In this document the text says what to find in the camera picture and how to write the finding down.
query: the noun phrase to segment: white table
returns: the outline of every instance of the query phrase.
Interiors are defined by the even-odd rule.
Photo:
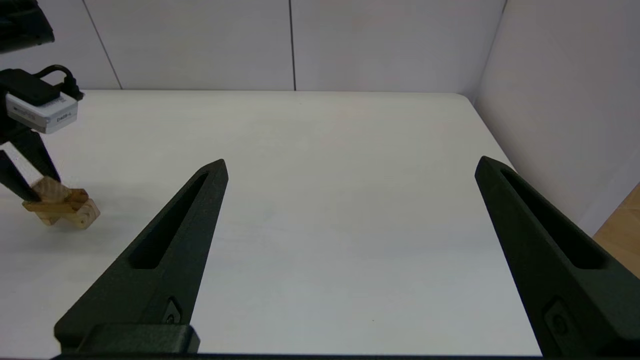
[[[102,215],[45,227],[0,187],[1,357],[58,354],[55,322],[218,158],[201,352],[540,354],[474,180],[507,159],[462,96],[90,91],[43,138]]]

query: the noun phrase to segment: wooden block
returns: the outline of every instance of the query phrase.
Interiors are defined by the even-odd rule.
[[[69,189],[69,194],[59,202],[24,201],[22,206],[29,211],[43,213],[75,213],[88,199],[84,189]]]
[[[47,226],[65,218],[80,229],[86,229],[100,215],[98,207],[84,189],[69,189],[50,177],[43,177],[33,185],[42,201],[25,201],[25,209],[35,212]]]
[[[49,176],[43,177],[31,185],[31,188],[40,196],[42,202],[62,202],[71,195],[71,189]]]
[[[60,220],[60,217],[51,217],[49,216],[48,213],[36,212],[36,215],[38,215],[38,218],[40,218],[40,221],[42,221],[42,223],[45,224],[46,226],[52,226],[53,224],[58,222],[58,220]]]
[[[86,229],[98,216],[100,216],[100,210],[98,210],[93,200],[89,199],[76,213],[67,214],[64,217],[71,221],[77,228]]]

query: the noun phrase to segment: screw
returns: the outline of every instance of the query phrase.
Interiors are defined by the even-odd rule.
[[[564,335],[569,332],[569,326],[567,326],[566,321],[560,315],[554,315],[551,322],[554,324],[554,330],[556,333],[560,335]]]

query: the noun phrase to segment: white wall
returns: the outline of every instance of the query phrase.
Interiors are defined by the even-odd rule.
[[[293,90],[287,0],[86,0],[124,89]]]
[[[509,0],[476,107],[587,233],[640,181],[640,1]]]
[[[472,99],[504,1],[40,0],[56,42],[0,69],[61,63],[83,88],[294,90],[295,65],[298,90]]]
[[[292,0],[298,90],[476,94],[504,0]]]

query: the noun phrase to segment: wooden toy piece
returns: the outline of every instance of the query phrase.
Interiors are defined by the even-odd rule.
[[[40,196],[40,201],[24,201],[22,206],[36,213],[45,225],[53,225],[60,218],[66,218],[77,228],[86,229],[100,215],[84,189],[67,188],[48,176],[31,188]]]

